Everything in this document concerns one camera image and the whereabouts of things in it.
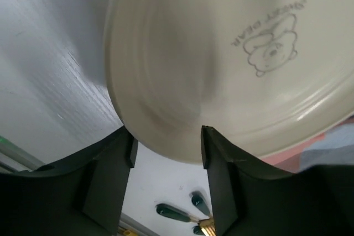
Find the cream ceramic plate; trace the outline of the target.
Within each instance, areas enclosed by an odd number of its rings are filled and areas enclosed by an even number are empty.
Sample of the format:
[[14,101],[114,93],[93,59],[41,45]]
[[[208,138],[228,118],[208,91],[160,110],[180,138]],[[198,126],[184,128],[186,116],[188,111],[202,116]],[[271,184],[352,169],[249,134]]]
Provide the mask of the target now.
[[201,163],[207,125],[272,156],[353,114],[353,0],[111,0],[105,67],[154,152]]

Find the gold fork green handle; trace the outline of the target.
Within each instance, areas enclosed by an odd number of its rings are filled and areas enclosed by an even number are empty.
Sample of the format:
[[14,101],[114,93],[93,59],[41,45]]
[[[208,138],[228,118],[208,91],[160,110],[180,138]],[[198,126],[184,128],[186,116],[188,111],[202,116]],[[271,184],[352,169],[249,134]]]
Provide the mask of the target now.
[[203,219],[193,227],[193,233],[201,236],[216,236],[215,222],[213,218]]

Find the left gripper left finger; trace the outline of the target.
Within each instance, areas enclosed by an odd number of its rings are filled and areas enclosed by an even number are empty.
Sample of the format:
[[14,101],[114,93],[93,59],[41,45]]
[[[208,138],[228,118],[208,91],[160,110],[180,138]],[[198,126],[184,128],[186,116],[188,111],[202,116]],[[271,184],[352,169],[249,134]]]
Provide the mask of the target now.
[[1,174],[2,235],[116,235],[138,143],[126,128],[34,171]]

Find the gold spoon green handle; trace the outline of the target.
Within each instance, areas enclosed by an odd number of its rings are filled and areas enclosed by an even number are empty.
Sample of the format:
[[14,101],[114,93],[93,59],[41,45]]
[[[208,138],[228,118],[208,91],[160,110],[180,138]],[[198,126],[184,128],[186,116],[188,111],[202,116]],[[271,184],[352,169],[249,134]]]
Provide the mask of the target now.
[[184,212],[178,208],[175,208],[169,204],[165,203],[160,203],[156,205],[156,212],[160,216],[173,219],[176,221],[181,221],[185,223],[201,223],[204,221],[213,221],[213,217],[211,216],[211,212],[208,208],[208,206],[205,203],[193,203],[193,206],[196,207],[201,213],[203,213],[205,216],[208,216],[207,219],[199,219],[197,217],[194,217],[191,214],[188,214],[187,212]]

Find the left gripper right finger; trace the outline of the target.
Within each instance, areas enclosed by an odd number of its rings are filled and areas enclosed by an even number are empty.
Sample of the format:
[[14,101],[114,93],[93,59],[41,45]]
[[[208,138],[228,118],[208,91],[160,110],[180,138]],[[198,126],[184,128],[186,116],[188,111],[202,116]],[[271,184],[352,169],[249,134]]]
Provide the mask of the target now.
[[353,166],[299,173],[265,163],[215,128],[201,129],[217,235],[352,235]]

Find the checkered orange blue cloth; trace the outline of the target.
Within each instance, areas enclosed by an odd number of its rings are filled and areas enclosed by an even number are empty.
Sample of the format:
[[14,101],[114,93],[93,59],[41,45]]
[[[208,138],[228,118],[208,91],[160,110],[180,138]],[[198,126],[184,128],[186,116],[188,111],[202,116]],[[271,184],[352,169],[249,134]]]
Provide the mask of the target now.
[[298,146],[262,160],[289,172],[315,165],[353,165],[353,116]]

